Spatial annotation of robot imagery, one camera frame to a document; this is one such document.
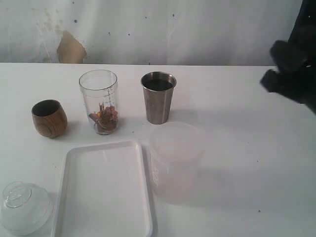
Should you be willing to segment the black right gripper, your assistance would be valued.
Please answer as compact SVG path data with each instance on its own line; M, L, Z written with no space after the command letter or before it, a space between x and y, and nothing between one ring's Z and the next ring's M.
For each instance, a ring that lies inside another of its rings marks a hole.
M276 40L270 48L270 55L282 72L295 72L304 86L292 75L285 75L269 69L260 84L269 92L277 93L304 103L316 112L316 1L302 1L288 42Z

